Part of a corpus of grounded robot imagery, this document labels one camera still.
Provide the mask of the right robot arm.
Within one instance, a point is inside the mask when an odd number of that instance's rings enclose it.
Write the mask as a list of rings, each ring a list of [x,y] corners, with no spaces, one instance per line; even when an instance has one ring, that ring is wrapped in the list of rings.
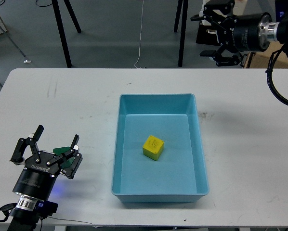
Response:
[[[234,15],[233,0],[210,0],[191,21],[207,21],[216,30],[220,47],[200,53],[210,57],[217,66],[234,66],[243,60],[243,52],[266,51],[273,41],[282,44],[288,58],[288,11],[279,22],[269,13]]]

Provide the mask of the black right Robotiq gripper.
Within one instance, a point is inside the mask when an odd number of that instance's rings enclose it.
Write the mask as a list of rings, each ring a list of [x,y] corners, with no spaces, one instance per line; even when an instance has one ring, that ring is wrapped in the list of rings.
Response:
[[[226,41],[217,50],[205,50],[201,57],[209,57],[218,67],[239,65],[243,60],[240,53],[245,51],[265,51],[270,42],[266,27],[272,19],[269,13],[234,16],[234,0],[209,0],[203,10],[191,17],[191,21],[207,21],[218,35],[227,35]],[[223,56],[229,51],[232,56]]]

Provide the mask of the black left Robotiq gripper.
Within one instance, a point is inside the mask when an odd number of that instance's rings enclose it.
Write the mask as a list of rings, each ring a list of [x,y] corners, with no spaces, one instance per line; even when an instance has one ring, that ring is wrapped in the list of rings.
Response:
[[[58,174],[73,179],[83,158],[77,146],[78,134],[75,135],[70,147],[54,148],[53,153],[45,151],[39,153],[37,142],[43,131],[43,125],[39,125],[32,137],[20,138],[10,161],[15,165],[25,163],[13,192],[47,201]],[[25,161],[24,153],[28,146],[32,156]]]

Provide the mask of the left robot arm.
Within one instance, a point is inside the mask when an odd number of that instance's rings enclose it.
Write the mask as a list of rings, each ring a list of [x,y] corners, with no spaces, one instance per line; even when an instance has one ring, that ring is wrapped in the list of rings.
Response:
[[[38,148],[43,131],[43,125],[39,125],[32,136],[20,138],[10,159],[15,165],[24,165],[13,188],[20,196],[18,202],[0,207],[0,223],[13,218],[10,231],[33,231],[39,221],[56,213],[58,204],[48,199],[57,177],[62,174],[73,179],[83,160],[79,135],[74,136],[69,147],[51,153]]]

